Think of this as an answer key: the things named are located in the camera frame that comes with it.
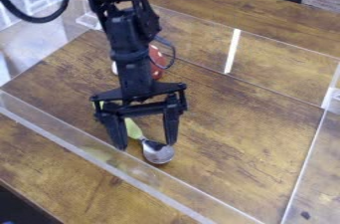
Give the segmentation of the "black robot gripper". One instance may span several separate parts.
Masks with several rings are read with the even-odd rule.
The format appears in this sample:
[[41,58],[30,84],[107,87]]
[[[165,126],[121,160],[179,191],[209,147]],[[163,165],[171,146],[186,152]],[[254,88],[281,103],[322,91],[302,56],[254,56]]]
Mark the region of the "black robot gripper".
[[115,89],[90,96],[94,117],[103,125],[113,147],[127,147],[125,117],[150,114],[163,116],[166,144],[177,138],[178,117],[186,110],[183,83],[162,83],[153,79],[147,52],[113,54],[118,72]]

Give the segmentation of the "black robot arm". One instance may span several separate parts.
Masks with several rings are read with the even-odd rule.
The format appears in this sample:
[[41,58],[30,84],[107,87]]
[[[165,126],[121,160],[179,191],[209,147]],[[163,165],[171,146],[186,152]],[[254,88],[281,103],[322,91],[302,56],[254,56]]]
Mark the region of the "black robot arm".
[[177,139],[178,116],[186,110],[185,84],[159,83],[151,77],[149,43],[161,30],[149,0],[89,0],[110,43],[119,86],[90,96],[94,117],[106,128],[113,146],[127,147],[127,117],[159,114],[167,144]]

